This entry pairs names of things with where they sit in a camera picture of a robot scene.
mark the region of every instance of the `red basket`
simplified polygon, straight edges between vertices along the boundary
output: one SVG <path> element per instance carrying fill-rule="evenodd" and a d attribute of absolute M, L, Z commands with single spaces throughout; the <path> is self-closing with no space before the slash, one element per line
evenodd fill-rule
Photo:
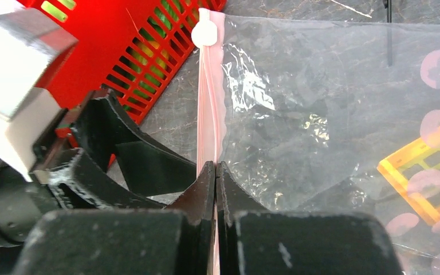
<path fill-rule="evenodd" d="M 19 0 L 47 14 L 78 45 L 46 87 L 73 108 L 100 87 L 114 89 L 141 122 L 194 49 L 198 8 L 221 10 L 226 0 Z"/>

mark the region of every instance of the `yellow plastic tray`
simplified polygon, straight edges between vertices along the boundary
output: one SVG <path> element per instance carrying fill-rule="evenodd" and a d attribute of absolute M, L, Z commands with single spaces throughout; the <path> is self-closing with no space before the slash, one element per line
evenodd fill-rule
<path fill-rule="evenodd" d="M 440 170 L 440 163 L 430 166 L 425 161 L 426 158 L 438 152 L 440 152 L 440 148 L 431 148 L 419 138 L 380 161 L 377 167 L 392 187 L 428 225 L 433 225 L 440 221 L 440 204 L 432 205 L 421 194 L 411 194 L 411 196 L 408 196 L 408 179 L 403 175 L 403 172 L 416 164 L 420 165 L 423 169 L 434 168 Z"/>

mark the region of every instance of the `black robotic claw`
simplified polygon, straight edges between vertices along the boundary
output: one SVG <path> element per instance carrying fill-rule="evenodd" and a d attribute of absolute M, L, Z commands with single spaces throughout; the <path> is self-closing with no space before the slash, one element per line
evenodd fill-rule
<path fill-rule="evenodd" d="M 58 116 L 34 146 L 34 182 L 0 161 L 0 274 L 23 243 L 13 274 L 203 275 L 216 255 L 222 274 L 402 274 L 371 217 L 270 213 L 225 162 L 196 177 L 113 92 Z M 105 173 L 111 155 L 128 190 Z M 169 205 L 147 198 L 178 191 Z"/>

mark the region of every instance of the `transparent plastic bag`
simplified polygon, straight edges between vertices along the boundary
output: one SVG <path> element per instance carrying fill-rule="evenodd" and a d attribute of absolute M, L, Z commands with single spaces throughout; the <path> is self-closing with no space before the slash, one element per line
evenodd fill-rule
<path fill-rule="evenodd" d="M 440 26 L 221 16 L 198 166 L 271 210 L 372 214 L 406 274 L 440 274 Z"/>

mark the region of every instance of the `white zipper pull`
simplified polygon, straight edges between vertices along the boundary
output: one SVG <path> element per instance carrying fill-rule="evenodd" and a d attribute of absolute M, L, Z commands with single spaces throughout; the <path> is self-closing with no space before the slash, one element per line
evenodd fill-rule
<path fill-rule="evenodd" d="M 199 9 L 200 20 L 191 31 L 191 40 L 198 48 L 210 47 L 217 43 L 217 26 L 210 21 L 210 11 Z"/>

